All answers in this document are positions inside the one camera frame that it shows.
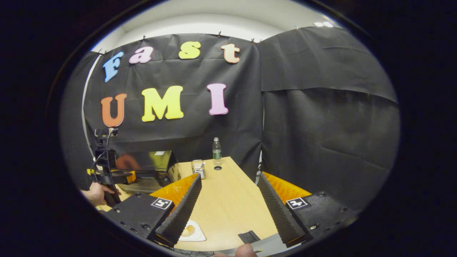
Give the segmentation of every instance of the blue foam letter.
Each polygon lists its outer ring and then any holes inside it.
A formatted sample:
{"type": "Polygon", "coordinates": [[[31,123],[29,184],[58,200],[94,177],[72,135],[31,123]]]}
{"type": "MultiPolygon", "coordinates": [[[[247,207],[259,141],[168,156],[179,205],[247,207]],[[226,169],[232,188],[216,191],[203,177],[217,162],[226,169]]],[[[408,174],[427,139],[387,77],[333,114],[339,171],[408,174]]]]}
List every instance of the blue foam letter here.
{"type": "Polygon", "coordinates": [[[119,52],[113,58],[109,59],[103,67],[105,68],[106,78],[105,82],[108,82],[111,78],[113,78],[117,74],[117,70],[114,68],[118,68],[121,61],[119,60],[120,57],[124,55],[124,52],[119,52]]]}

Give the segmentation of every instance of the screw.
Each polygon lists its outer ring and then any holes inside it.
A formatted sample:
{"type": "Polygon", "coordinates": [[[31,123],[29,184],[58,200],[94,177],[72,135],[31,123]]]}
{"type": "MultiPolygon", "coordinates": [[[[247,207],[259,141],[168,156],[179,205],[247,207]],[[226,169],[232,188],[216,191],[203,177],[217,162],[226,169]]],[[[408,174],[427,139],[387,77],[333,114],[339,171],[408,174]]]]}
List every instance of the screw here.
{"type": "Polygon", "coordinates": [[[141,224],[141,227],[146,230],[149,230],[151,228],[148,224],[141,224]]]}

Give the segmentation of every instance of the water bottle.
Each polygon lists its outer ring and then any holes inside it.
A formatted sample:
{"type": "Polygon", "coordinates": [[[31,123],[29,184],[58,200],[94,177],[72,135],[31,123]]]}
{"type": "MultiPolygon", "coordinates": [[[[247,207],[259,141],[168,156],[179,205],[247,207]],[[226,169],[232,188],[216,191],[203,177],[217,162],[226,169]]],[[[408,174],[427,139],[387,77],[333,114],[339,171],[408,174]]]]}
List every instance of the water bottle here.
{"type": "Polygon", "coordinates": [[[219,143],[219,138],[214,138],[213,141],[213,159],[215,159],[215,164],[216,165],[221,165],[221,157],[222,157],[222,148],[221,148],[221,143],[219,143]]]}

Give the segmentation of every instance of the white plate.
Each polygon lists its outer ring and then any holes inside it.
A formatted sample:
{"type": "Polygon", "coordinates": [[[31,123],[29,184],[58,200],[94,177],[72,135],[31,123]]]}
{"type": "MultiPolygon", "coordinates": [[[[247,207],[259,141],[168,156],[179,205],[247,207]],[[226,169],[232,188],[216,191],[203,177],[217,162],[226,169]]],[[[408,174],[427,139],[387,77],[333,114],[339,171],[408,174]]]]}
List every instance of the white plate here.
{"type": "Polygon", "coordinates": [[[203,234],[202,229],[197,224],[197,222],[195,222],[193,220],[188,220],[186,227],[189,225],[194,226],[195,232],[190,236],[181,236],[179,238],[179,241],[196,242],[196,241],[205,241],[206,240],[206,237],[203,234]]]}

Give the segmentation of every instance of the wooden table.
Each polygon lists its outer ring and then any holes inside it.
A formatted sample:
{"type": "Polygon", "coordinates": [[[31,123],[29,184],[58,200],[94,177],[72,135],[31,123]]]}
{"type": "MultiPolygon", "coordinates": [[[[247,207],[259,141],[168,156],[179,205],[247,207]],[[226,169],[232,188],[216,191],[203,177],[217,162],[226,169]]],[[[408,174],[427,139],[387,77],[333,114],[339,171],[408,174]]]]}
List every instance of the wooden table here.
{"type": "MultiPolygon", "coordinates": [[[[214,170],[214,160],[205,161],[206,179],[202,180],[202,190],[190,217],[198,223],[206,240],[178,241],[175,248],[201,252],[227,250],[243,245],[238,234],[252,230],[262,240],[278,233],[259,188],[232,158],[224,157],[220,161],[219,171],[214,170]]],[[[178,166],[181,178],[192,175],[190,162],[178,166]]],[[[122,201],[131,195],[116,187],[122,192],[122,201]]],[[[101,209],[111,208],[104,205],[101,209]]]]}

